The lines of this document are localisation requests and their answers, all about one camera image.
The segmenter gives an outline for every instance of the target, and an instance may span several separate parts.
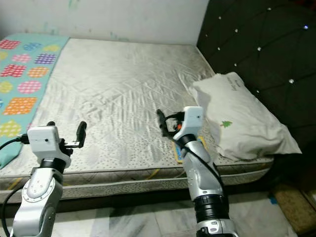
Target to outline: tufted headboard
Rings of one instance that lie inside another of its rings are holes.
[[[210,0],[197,46],[216,73],[237,72],[302,150],[315,143],[314,11],[287,0]]]

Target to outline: quilted mattress surface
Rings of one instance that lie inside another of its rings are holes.
[[[171,142],[161,137],[156,109],[168,115],[195,106],[188,87],[212,75],[213,70],[195,46],[70,39],[32,126],[53,120],[60,137],[73,141],[79,122],[87,122],[85,145],[74,150],[72,164],[65,170],[66,188],[172,179],[179,182],[185,180],[185,174],[175,160]],[[226,184],[256,180],[272,164],[272,158],[249,162],[220,157],[207,121],[200,134]],[[26,145],[0,171],[0,189],[12,186],[16,178],[29,176],[35,166],[37,159]]]

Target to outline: white pillow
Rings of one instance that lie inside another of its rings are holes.
[[[204,108],[222,156],[255,159],[301,153],[287,127],[250,93],[237,73],[194,82],[190,91]]]

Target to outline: colorful blanket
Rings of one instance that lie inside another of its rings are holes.
[[[64,36],[14,34],[0,41],[0,145],[27,131],[67,40]],[[0,168],[20,149],[16,142],[0,150]]]

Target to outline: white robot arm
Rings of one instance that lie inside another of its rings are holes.
[[[54,122],[28,130],[28,142],[40,167],[33,169],[22,189],[22,203],[13,220],[11,237],[51,236],[56,207],[63,193],[63,172],[70,166],[72,148],[83,147],[85,129],[86,123],[81,122],[77,140],[71,143],[59,138]]]
[[[197,141],[203,108],[185,107],[183,112],[167,117],[157,110],[157,115],[162,136],[181,148],[183,168],[196,211],[197,237],[238,237],[234,223],[229,219],[229,204],[222,180],[202,142]],[[168,130],[168,119],[176,120],[174,131]]]

